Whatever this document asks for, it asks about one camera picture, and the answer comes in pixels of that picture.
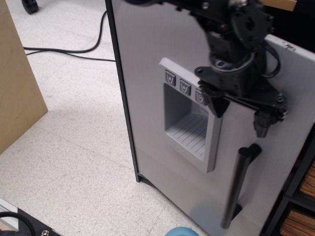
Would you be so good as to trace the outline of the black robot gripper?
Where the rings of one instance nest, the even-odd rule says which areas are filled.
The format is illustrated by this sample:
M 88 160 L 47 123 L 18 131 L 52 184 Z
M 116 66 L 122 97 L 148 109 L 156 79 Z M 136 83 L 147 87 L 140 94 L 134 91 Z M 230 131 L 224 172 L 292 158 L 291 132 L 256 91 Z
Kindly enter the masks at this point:
M 200 66 L 194 71 L 206 105 L 213 115 L 221 118 L 230 101 L 255 110 L 254 129 L 258 138 L 265 138 L 271 125 L 287 116 L 286 98 L 268 80 L 277 75 L 281 61 L 274 56 L 277 65 L 266 73 L 265 54 L 247 55 L 238 63 L 228 63 L 215 56 L 210 66 Z

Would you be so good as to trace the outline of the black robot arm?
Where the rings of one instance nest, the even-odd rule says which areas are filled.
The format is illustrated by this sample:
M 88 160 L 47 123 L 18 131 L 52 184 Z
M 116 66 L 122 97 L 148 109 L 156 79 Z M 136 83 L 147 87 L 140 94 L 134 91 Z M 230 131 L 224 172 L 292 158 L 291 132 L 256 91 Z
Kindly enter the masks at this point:
M 230 102 L 254 110 L 259 138 L 287 116 L 287 100 L 269 83 L 281 69 L 278 52 L 266 41 L 273 16 L 259 0 L 173 0 L 203 29 L 210 48 L 209 66 L 195 69 L 205 104 L 221 118 Z

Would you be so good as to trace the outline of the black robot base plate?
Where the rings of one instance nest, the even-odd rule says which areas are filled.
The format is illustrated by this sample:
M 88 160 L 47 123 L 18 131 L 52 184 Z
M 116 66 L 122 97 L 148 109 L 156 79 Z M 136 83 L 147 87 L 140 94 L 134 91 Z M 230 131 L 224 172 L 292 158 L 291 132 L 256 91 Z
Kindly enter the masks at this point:
M 2 220 L 4 218 L 17 220 L 18 227 L 15 227 L 14 230 L 1 229 L 1 236 L 62 236 L 61 233 L 45 225 L 19 208 L 17 209 L 17 212 L 1 211 L 0 219 Z

